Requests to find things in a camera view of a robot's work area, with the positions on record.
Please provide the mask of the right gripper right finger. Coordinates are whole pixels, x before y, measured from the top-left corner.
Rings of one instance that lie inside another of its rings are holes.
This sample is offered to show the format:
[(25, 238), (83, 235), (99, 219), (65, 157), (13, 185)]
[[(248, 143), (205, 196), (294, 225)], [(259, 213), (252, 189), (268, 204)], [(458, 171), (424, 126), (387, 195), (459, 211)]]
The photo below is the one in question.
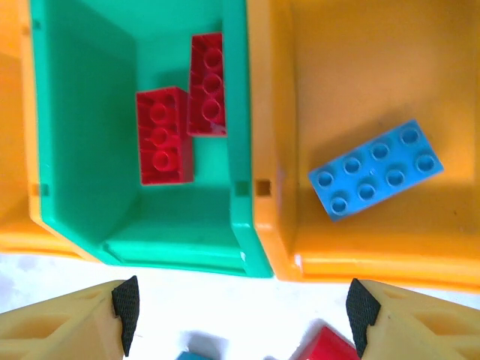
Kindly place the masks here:
[(480, 310), (355, 278), (346, 313), (361, 360), (480, 360)]

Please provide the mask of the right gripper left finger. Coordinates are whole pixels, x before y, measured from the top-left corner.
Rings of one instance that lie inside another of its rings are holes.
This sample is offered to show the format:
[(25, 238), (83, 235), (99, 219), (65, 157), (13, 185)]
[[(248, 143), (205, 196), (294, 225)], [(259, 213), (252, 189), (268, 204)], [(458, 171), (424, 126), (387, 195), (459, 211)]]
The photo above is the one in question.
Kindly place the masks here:
[(124, 360), (139, 313), (137, 277), (0, 313), (0, 360)]

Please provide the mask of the red lego brick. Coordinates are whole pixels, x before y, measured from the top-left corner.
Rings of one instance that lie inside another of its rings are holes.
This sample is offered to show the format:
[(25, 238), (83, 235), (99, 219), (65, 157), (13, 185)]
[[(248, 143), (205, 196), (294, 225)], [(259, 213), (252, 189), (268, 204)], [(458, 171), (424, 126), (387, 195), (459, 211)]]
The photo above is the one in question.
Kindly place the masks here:
[(361, 360), (356, 348), (335, 330), (324, 325), (289, 360)]
[(187, 132), (188, 94), (179, 87), (136, 93), (142, 185), (176, 185), (194, 180), (193, 139)]
[(195, 34), (191, 38), (187, 132), (192, 137), (227, 135), (220, 32)]

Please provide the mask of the blue lego brick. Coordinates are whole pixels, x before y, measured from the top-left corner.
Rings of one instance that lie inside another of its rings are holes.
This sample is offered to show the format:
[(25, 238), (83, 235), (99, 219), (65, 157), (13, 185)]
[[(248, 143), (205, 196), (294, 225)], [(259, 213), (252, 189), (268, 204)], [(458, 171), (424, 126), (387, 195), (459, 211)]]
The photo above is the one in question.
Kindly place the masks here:
[(182, 351), (175, 360), (213, 360), (211, 357), (194, 352), (194, 351)]
[(312, 169), (308, 179), (325, 212), (339, 221), (443, 170), (419, 123), (412, 119)]

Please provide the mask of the orange plastic bin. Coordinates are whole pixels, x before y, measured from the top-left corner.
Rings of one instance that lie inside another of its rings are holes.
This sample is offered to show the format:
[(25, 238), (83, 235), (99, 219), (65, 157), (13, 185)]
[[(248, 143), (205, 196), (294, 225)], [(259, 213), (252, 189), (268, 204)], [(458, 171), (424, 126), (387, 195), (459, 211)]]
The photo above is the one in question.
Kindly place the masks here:
[[(253, 215), (284, 281), (480, 293), (480, 0), (247, 0)], [(344, 220), (308, 180), (415, 119), (441, 174)]]
[(0, 0), (0, 253), (96, 259), (41, 220), (28, 0)]

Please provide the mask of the green plastic bin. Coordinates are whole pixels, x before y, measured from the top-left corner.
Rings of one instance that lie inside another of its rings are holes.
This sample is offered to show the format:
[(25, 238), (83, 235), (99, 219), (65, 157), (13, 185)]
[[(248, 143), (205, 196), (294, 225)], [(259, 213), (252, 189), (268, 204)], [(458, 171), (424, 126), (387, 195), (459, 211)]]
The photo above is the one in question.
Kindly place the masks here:
[[(270, 278), (253, 226), (245, 0), (28, 0), (43, 221), (103, 263)], [(188, 87), (221, 32), (226, 136), (193, 139), (188, 184), (140, 182), (135, 96)]]

